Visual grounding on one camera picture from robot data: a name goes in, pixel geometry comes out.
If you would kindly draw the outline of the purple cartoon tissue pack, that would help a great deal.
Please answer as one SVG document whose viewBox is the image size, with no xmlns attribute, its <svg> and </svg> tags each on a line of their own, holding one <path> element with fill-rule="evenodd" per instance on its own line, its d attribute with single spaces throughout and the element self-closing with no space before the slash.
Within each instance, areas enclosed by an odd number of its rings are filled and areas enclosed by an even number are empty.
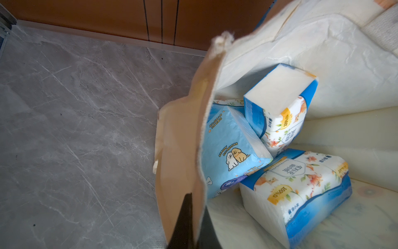
<svg viewBox="0 0 398 249">
<path fill-rule="evenodd" d="M 217 104 L 211 108 L 201 153 L 208 199 L 273 161 L 241 110 Z"/>
</svg>

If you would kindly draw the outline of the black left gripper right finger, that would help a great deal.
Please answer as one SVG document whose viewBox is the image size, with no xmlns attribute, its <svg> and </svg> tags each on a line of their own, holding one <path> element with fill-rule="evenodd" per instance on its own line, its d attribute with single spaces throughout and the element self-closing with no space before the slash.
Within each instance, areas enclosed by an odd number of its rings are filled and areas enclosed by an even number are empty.
<svg viewBox="0 0 398 249">
<path fill-rule="evenodd" d="M 209 214 L 203 217 L 197 249 L 222 249 Z"/>
</svg>

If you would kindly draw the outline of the cream floral canvas bag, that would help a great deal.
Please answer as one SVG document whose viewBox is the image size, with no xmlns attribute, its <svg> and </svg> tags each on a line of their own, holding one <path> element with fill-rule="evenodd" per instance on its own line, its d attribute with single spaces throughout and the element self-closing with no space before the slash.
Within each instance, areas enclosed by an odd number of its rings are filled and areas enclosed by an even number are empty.
<svg viewBox="0 0 398 249">
<path fill-rule="evenodd" d="M 398 246 L 398 3 L 276 1 L 163 106 L 169 249 Z"/>
</svg>

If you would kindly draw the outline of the floral tissue pack front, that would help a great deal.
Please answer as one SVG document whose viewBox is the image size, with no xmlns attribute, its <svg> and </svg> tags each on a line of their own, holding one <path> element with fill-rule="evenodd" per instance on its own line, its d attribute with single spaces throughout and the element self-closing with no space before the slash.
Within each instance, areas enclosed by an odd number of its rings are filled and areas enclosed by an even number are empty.
<svg viewBox="0 0 398 249">
<path fill-rule="evenodd" d="M 339 156 L 287 149 L 240 182 L 245 210 L 285 248 L 294 249 L 352 195 Z"/>
</svg>

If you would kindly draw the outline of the floral tissue pack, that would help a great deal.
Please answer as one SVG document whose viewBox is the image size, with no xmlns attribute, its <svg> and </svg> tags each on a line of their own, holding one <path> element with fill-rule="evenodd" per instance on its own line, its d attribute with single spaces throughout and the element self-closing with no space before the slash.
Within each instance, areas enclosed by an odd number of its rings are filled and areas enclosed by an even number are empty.
<svg viewBox="0 0 398 249">
<path fill-rule="evenodd" d="M 352 195 L 339 156 L 287 149 L 240 182 L 245 210 L 285 248 L 294 249 Z"/>
<path fill-rule="evenodd" d="M 299 134 L 317 87 L 317 76 L 278 64 L 244 95 L 246 120 L 272 157 Z"/>
</svg>

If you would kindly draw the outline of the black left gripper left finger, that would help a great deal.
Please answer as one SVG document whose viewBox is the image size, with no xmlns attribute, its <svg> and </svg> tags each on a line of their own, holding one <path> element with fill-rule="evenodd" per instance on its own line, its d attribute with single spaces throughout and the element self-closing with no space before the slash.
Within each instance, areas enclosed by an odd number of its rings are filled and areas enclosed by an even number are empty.
<svg viewBox="0 0 398 249">
<path fill-rule="evenodd" d="M 167 249 L 193 249 L 192 194 L 186 194 Z"/>
</svg>

